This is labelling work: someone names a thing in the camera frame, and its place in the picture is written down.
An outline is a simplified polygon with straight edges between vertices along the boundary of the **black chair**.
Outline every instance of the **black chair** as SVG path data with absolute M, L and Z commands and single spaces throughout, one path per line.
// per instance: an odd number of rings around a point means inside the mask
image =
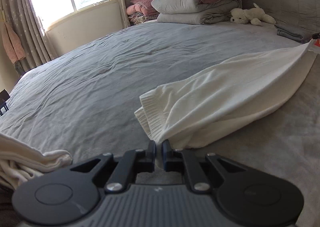
M 10 98 L 10 95 L 8 94 L 8 92 L 6 90 L 3 90 L 2 92 L 0 92 L 0 116 L 3 115 L 3 112 L 1 111 L 2 108 L 5 109 L 5 111 L 8 111 L 8 106 L 6 101 Z

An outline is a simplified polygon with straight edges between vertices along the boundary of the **gray gripper base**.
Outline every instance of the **gray gripper base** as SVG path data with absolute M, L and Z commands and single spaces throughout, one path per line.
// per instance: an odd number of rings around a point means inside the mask
M 19 227 L 28 227 L 21 223 Z M 224 217 L 208 195 L 185 185 L 131 185 L 107 195 L 85 218 L 66 227 L 239 227 Z

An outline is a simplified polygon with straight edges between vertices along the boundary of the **white cloth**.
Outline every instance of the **white cloth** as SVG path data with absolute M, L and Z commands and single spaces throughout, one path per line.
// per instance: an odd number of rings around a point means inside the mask
M 320 47 L 243 54 L 140 96 L 148 137 L 174 149 L 204 147 L 282 106 L 306 78 Z
M 17 189 L 23 182 L 68 166 L 71 162 L 72 157 L 65 150 L 42 154 L 39 150 L 0 133 L 0 185 Z

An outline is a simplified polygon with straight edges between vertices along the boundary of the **mattress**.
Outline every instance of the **mattress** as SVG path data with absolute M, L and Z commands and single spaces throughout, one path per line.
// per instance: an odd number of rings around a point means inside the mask
M 65 149 L 74 162 L 146 148 L 134 116 L 139 96 L 243 53 L 295 47 L 273 26 L 148 22 L 107 35 L 26 73 L 11 92 L 0 131 L 42 152 Z M 273 114 L 194 150 L 214 152 L 287 179 L 305 198 L 299 226 L 320 218 L 320 58 L 295 95 Z M 177 173 L 138 182 L 178 183 Z

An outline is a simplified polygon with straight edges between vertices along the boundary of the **black circular disc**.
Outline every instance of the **black circular disc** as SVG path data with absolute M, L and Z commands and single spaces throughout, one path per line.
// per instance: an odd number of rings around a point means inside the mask
M 272 205 L 280 200 L 281 193 L 272 186 L 255 184 L 244 190 L 244 197 L 257 205 Z
M 303 208 L 303 196 L 297 187 L 257 170 L 229 174 L 216 198 L 222 211 L 243 225 L 292 223 Z
M 86 174 L 61 170 L 22 184 L 13 194 L 12 204 L 29 223 L 59 226 L 88 214 L 99 199 L 98 189 Z

